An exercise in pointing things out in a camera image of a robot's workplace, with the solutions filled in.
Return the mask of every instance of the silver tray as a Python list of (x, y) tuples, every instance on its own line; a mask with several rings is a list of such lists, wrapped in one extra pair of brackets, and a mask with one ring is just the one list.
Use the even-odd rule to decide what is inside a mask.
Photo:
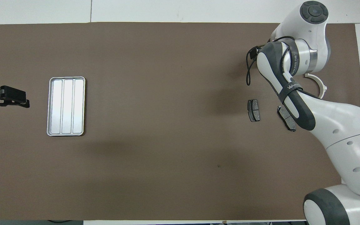
[(84, 77), (53, 77), (48, 97), (47, 134), (80, 136), (84, 132)]

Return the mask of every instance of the black cable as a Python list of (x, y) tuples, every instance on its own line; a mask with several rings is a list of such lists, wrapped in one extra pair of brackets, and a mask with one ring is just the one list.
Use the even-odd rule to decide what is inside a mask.
[(281, 59), (280, 59), (280, 67), (281, 67), (281, 71), (284, 73), (284, 57), (286, 56), (286, 54), (287, 54), (287, 51), (289, 51), (290, 50), (290, 46), (288, 45), (288, 44), (286, 44), (287, 45), (287, 48), (286, 48), (286, 50), (284, 51), (284, 53), (283, 53), (283, 55), (281, 56)]
[(53, 220), (48, 220), (48, 221), (50, 221), (50, 222), (52, 222), (52, 223), (65, 223), (65, 222), (69, 222), (69, 221), (71, 221), (71, 220), (64, 220), (64, 221), (53, 221)]
[(278, 40), (283, 39), (283, 38), (289, 38), (289, 39), (295, 40), (294, 37), (291, 37), (291, 36), (283, 36), (283, 37), (277, 38), (277, 39), (274, 40), (274, 41), (278, 41)]
[(248, 63), (248, 56), (249, 56), (249, 55), (251, 54), (251, 52), (252, 52), (253, 50), (255, 50), (256, 48), (257, 48), (257, 46), (251, 48), (251, 49), (248, 51), (247, 55), (245, 56), (245, 61), (246, 61), (246, 63), (247, 63), (246, 83), (247, 83), (248, 86), (251, 85), (251, 74), (250, 74), (250, 70), (251, 70), (251, 67), (253, 66), (253, 64), (254, 64), (254, 62), (256, 61), (256, 58), (257, 58), (257, 57), (255, 57), (255, 58), (252, 60), (251, 65), (249, 65), (249, 63)]
[(306, 92), (306, 91), (304, 91), (304, 90), (302, 90), (302, 89), (298, 89), (298, 91), (301, 91), (302, 93), (304, 93), (304, 94), (306, 94), (306, 95), (309, 95), (309, 96), (311, 96), (311, 97), (313, 97), (313, 98), (320, 99), (319, 97), (314, 96), (313, 94), (311, 94), (311, 93), (309, 93), (309, 92)]

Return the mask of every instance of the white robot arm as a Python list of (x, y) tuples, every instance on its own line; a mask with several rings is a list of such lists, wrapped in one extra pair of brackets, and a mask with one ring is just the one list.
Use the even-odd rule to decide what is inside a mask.
[(306, 195), (310, 225), (360, 225), (360, 107), (323, 101), (306, 93), (293, 76), (325, 66), (327, 8), (303, 3), (274, 30), (257, 55), (257, 67), (296, 123), (324, 146), (344, 184)]

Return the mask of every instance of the circular joint cap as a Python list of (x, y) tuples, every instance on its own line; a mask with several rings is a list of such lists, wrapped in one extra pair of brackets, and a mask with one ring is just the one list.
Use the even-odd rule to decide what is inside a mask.
[(324, 4), (317, 1), (307, 1), (301, 5), (300, 15), (310, 24), (320, 24), (327, 20), (329, 12)]
[(320, 225), (350, 225), (343, 204), (331, 191), (318, 189), (305, 196), (304, 213), (309, 223)]

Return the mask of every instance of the brown surface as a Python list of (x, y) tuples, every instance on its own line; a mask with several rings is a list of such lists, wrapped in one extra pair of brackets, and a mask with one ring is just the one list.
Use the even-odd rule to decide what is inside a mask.
[[(256, 67), (245, 84), (247, 50), (276, 26), (0, 25), (0, 86), (31, 105), (0, 107), (0, 219), (303, 219), (304, 196), (340, 178), (308, 131), (286, 131)], [(354, 25), (327, 35), (325, 99), (360, 106)], [(87, 79), (83, 137), (46, 134), (64, 76)]]

